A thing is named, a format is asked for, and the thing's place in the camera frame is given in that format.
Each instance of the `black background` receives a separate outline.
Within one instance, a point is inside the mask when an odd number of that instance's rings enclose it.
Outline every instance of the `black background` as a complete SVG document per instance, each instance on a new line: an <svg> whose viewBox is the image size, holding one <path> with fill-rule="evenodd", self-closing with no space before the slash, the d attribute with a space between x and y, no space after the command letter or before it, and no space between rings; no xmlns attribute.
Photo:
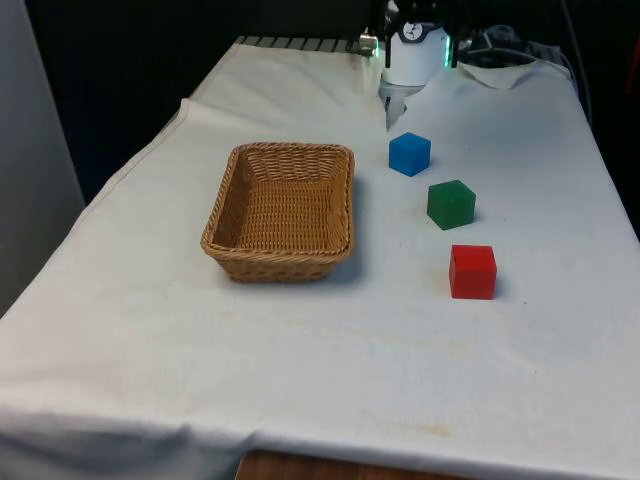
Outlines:
<svg viewBox="0 0 640 480"><path fill-rule="evenodd" d="M483 24L575 55L558 0L480 0ZM591 83L594 135L636 233L639 86L625 95L640 2L568 0ZM30 0L45 68L86 200L144 147L238 35L357 35L370 0Z"/></svg>

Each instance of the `wall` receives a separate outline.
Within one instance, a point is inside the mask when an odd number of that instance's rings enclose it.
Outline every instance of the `wall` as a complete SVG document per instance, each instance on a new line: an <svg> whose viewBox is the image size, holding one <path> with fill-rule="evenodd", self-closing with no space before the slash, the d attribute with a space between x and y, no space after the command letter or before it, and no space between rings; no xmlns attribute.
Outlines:
<svg viewBox="0 0 640 480"><path fill-rule="evenodd" d="M25 11L0 1L0 315L83 206Z"/></svg>

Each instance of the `toy block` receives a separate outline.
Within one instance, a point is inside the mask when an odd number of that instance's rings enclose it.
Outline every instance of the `toy block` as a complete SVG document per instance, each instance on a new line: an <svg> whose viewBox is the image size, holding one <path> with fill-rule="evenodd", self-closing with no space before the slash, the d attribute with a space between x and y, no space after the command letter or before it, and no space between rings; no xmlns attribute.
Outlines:
<svg viewBox="0 0 640 480"><path fill-rule="evenodd" d="M429 166L431 142L413 133L405 133L389 142L389 168L409 177Z"/></svg>
<svg viewBox="0 0 640 480"><path fill-rule="evenodd" d="M427 215L442 230L473 222L476 194L460 180L429 187Z"/></svg>
<svg viewBox="0 0 640 480"><path fill-rule="evenodd" d="M472 245L451 247L449 284L453 298L493 299L497 272L493 248Z"/></svg>

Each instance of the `wicker basket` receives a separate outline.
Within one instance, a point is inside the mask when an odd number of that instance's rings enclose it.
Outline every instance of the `wicker basket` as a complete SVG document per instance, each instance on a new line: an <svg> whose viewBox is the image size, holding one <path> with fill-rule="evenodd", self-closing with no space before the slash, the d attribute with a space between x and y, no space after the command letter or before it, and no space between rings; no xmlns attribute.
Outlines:
<svg viewBox="0 0 640 480"><path fill-rule="evenodd" d="M339 145L236 147L202 248L238 282L325 277L354 247L353 163Z"/></svg>

